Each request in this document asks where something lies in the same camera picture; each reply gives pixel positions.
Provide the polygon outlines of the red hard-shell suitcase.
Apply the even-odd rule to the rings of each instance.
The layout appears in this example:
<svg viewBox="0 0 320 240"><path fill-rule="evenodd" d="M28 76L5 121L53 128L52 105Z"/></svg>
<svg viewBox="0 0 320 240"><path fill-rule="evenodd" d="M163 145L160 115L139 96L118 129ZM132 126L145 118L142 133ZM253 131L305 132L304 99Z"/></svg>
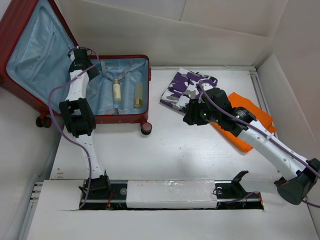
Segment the red hard-shell suitcase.
<svg viewBox="0 0 320 240"><path fill-rule="evenodd" d="M52 0L13 0L0 20L0 85L39 112L35 124L49 128L50 112L60 114L68 95L69 51L77 45ZM151 69L145 55L90 56L99 75L89 81L86 98L98 124L148 121ZM113 81L121 102L114 102ZM135 86L143 84L142 107L135 108Z"/></svg>

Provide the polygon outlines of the gold bottle clear cap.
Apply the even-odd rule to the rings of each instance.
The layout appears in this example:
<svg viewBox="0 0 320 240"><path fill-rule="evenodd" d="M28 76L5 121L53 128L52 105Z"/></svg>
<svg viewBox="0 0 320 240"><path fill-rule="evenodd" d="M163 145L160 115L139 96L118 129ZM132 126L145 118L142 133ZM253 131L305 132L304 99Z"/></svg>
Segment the gold bottle clear cap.
<svg viewBox="0 0 320 240"><path fill-rule="evenodd" d="M121 85L119 80L114 80L113 85L113 99L115 103L120 103L122 100L122 95L121 95Z"/></svg>

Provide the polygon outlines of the white foam block on rail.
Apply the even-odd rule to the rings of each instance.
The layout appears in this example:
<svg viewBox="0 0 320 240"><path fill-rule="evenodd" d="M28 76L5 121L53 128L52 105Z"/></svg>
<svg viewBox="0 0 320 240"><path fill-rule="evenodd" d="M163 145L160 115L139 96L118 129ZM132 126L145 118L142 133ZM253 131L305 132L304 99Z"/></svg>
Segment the white foam block on rail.
<svg viewBox="0 0 320 240"><path fill-rule="evenodd" d="M217 196L215 181L130 180L126 206L131 209L214 209Z"/></svg>

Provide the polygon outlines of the purple camouflage garment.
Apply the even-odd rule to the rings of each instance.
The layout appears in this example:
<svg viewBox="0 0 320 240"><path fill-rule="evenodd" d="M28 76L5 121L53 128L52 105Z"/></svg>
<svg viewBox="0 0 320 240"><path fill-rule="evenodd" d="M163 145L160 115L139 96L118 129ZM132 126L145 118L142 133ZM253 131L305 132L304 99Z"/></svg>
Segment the purple camouflage garment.
<svg viewBox="0 0 320 240"><path fill-rule="evenodd" d="M175 111L186 113L190 100L198 100L201 96L199 81L202 81L205 90L218 85L218 79L213 76L180 68L161 95L160 103Z"/></svg>

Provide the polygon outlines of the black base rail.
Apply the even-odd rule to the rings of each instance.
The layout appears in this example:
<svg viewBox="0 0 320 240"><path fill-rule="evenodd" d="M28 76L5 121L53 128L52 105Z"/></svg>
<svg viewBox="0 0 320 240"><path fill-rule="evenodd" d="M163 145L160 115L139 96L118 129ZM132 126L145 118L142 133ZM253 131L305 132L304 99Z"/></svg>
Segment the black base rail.
<svg viewBox="0 0 320 240"><path fill-rule="evenodd" d="M142 209L128 208L126 205L127 185L129 180L111 181L111 194L106 199L84 199L82 193L80 206L82 210L107 210L107 211L164 211L164 210L263 210L264 205L260 193L249 194L244 190L233 188L230 180L217 180L213 194L217 197L217 206L206 209Z"/></svg>

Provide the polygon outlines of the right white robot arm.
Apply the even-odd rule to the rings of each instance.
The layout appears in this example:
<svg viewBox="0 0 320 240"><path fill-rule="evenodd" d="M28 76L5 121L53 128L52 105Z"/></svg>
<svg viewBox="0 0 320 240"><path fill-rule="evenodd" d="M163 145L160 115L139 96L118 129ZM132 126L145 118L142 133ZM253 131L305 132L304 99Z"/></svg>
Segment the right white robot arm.
<svg viewBox="0 0 320 240"><path fill-rule="evenodd" d="M205 89L197 84L199 99L188 104L183 121L188 125L218 124L223 130L252 146L278 171L273 177L241 171L231 181L231 191L237 197L255 192L277 194L292 205L305 202L305 198L320 178L320 161L308 159L294 152L246 108L233 107L224 90Z"/></svg>

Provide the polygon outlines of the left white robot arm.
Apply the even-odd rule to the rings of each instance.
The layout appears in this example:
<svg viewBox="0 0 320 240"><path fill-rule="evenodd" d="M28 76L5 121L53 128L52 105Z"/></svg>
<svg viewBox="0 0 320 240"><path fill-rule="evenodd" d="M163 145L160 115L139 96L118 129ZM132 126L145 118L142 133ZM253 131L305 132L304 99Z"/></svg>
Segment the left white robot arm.
<svg viewBox="0 0 320 240"><path fill-rule="evenodd" d="M99 71L91 62L87 51L87 48L77 46L68 53L71 59L68 70L70 84L66 99L59 103L59 110L67 131L81 148L87 163L89 177L79 189L85 200L102 200L109 197L112 189L107 172L100 165L93 145L96 121L86 99L86 92L89 81L97 77Z"/></svg>

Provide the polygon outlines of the orange cloth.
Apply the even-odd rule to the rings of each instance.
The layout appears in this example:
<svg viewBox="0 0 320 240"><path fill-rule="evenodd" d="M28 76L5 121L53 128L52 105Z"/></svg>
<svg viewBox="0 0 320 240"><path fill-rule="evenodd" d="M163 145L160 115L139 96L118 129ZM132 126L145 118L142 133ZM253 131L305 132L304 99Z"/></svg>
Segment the orange cloth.
<svg viewBox="0 0 320 240"><path fill-rule="evenodd" d="M228 100L231 102L233 107L244 107L253 113L270 133L275 133L277 131L273 125L274 120L272 116L260 109L249 99L237 94L236 92L233 92L228 96ZM212 122L211 125L241 152L247 153L253 149L253 147L248 143L244 142L238 137L233 136L230 132L223 130L217 123Z"/></svg>

